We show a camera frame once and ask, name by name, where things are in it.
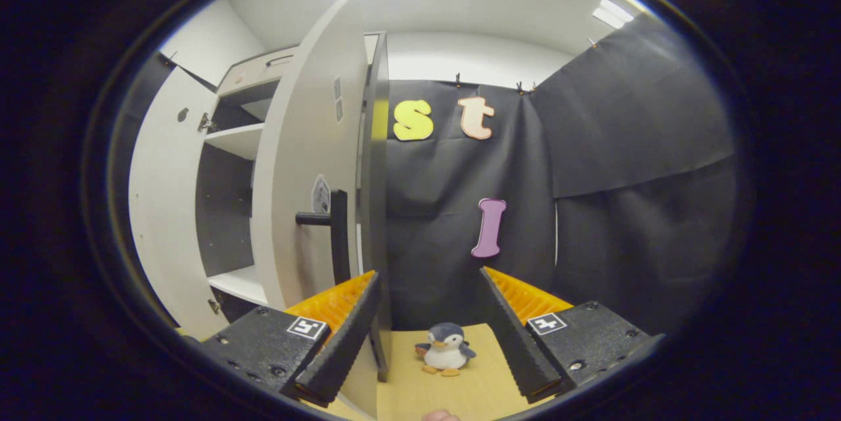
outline penguin plush toy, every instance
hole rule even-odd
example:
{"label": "penguin plush toy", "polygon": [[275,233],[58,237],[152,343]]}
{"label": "penguin plush toy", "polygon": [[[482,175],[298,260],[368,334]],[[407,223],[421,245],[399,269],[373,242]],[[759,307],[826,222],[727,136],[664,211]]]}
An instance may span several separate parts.
{"label": "penguin plush toy", "polygon": [[442,370],[442,376],[459,375],[459,369],[476,356],[465,340],[465,331],[452,322],[432,326],[427,337],[429,343],[415,344],[415,353],[423,356],[426,362],[423,366],[426,373]]}

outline cabinet door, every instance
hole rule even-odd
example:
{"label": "cabinet door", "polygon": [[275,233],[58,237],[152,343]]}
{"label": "cabinet door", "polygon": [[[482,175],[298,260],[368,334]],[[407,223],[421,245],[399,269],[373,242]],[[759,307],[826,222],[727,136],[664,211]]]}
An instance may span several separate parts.
{"label": "cabinet door", "polygon": [[166,311],[202,340],[228,325],[204,273],[196,234],[196,178],[216,95],[183,69],[160,87],[143,120],[129,170],[129,218],[137,254]]}
{"label": "cabinet door", "polygon": [[[357,144],[367,73],[358,0],[336,0],[298,46],[271,99],[254,175],[252,247],[271,307],[334,286],[328,227],[298,226],[313,185],[348,193],[348,254],[357,267]],[[376,417],[376,361],[361,346],[340,396]]]}

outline drawer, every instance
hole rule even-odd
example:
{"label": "drawer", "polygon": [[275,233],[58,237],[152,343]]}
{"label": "drawer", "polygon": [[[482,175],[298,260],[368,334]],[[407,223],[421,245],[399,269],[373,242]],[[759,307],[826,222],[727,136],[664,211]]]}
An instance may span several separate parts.
{"label": "drawer", "polygon": [[222,79],[216,92],[220,97],[250,86],[277,80],[292,62],[298,47],[283,48],[236,64]]}

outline fluorescent light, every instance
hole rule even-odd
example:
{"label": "fluorescent light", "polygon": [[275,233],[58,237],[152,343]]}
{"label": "fluorescent light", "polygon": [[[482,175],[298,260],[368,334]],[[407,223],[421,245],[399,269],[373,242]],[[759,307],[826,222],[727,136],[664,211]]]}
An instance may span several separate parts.
{"label": "fluorescent light", "polygon": [[595,12],[593,12],[593,17],[601,20],[602,22],[606,23],[608,26],[612,26],[615,29],[622,28],[625,25],[625,22],[622,19],[616,17],[616,15],[610,14],[610,12],[605,11],[602,8],[597,8]]}
{"label": "fluorescent light", "polygon": [[633,20],[633,15],[628,14],[623,8],[619,7],[618,5],[613,4],[609,0],[601,0],[599,5],[602,9],[610,12],[610,14],[616,15],[620,19],[624,20],[625,22],[630,22]]}
{"label": "fluorescent light", "polygon": [[626,22],[633,20],[633,15],[609,0],[601,0],[593,16],[615,29],[622,28]]}

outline black handle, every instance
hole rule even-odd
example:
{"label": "black handle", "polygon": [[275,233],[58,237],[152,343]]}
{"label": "black handle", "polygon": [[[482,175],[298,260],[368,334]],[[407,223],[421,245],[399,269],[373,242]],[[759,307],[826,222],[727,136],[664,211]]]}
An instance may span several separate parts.
{"label": "black handle", "polygon": [[295,223],[303,226],[330,226],[330,250],[333,253],[333,278],[336,284],[351,278],[348,254],[348,193],[331,191],[330,212],[297,212]]}
{"label": "black handle", "polygon": [[273,62],[276,62],[277,60],[283,60],[283,59],[286,59],[286,58],[292,58],[292,56],[294,56],[294,55],[278,56],[277,58],[272,58],[271,60],[265,62],[265,65],[267,67],[270,67]]}

